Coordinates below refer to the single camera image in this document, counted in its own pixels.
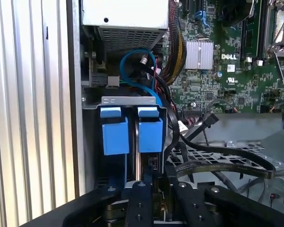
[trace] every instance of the heatsink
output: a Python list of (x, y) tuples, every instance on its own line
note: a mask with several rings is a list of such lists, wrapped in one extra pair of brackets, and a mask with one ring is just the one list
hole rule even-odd
[(185, 69), (212, 70), (213, 42), (208, 40), (187, 41), (187, 57)]
[[(155, 18), (147, 12), (155, 9)], [(168, 29), (169, 0), (83, 0), (82, 23), (98, 29), (106, 51), (152, 49)]]

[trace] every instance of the green circuit board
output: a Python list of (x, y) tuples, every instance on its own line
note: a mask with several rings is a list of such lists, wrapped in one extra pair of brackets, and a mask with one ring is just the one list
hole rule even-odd
[[(233, 104), (239, 113), (267, 113), (267, 109), (284, 102), (284, 85), (280, 80), (274, 60), (264, 60), (263, 66), (256, 62), (246, 63), (241, 55), (254, 57), (257, 53), (259, 35), (260, 4), (256, 4), (254, 17), (245, 21), (248, 44), (242, 45), (242, 23), (234, 27), (223, 27), (219, 21), (220, 1), (204, 0), (207, 24), (193, 22), (192, 15), (184, 14), (179, 5), (181, 29), (186, 41), (200, 38), (214, 43), (212, 70), (182, 70), (170, 86), (172, 98), (178, 110), (202, 111), (213, 100), (222, 98)], [(164, 37), (163, 51), (168, 53), (168, 33)], [(231, 56), (222, 59), (222, 54)], [(284, 59), (280, 61), (284, 74)], [(216, 105), (214, 113), (227, 113), (225, 105)]]

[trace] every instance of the motherboard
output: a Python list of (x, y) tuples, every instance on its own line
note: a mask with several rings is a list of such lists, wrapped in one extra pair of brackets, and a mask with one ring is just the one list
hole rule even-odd
[[(195, 9), (196, 2), (199, 3), (198, 9)], [(222, 2), (178, 2), (187, 59), (186, 66), (170, 86), (172, 99), (179, 111), (203, 111), (211, 101), (224, 99), (235, 106), (238, 113), (272, 112), (274, 105), (284, 102), (284, 56), (278, 58), (278, 68), (276, 60), (266, 53), (264, 39), (274, 38), (284, 16), (277, 13), (267, 15), (264, 12), (268, 1), (255, 0), (252, 16), (235, 25), (225, 25), (221, 19)], [(263, 23), (267, 20), (269, 27), (263, 30)], [(268, 38), (263, 36), (264, 32), (268, 33)], [(209, 62), (212, 67), (206, 66), (206, 54), (203, 60), (199, 58), (199, 66), (189, 66), (197, 55), (193, 46), (200, 47), (204, 43), (209, 47), (206, 54), (213, 57), (213, 62)], [(164, 36), (162, 51), (166, 61), (168, 32)], [(220, 104), (215, 105), (212, 112), (229, 113), (229, 109), (226, 104)], [(284, 113), (284, 106), (278, 112)]]

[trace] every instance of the black wire bundle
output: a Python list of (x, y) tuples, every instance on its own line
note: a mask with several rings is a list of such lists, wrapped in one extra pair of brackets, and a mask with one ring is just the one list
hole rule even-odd
[(174, 0), (169, 0), (169, 57), (162, 71), (162, 77), (168, 85), (176, 80), (183, 69), (186, 54), (186, 43), (180, 28), (178, 7)]

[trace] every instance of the metal case side panel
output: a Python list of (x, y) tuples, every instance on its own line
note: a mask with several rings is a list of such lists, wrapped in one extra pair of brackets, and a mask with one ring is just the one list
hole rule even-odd
[(0, 227), (75, 198), (66, 3), (0, 0)]

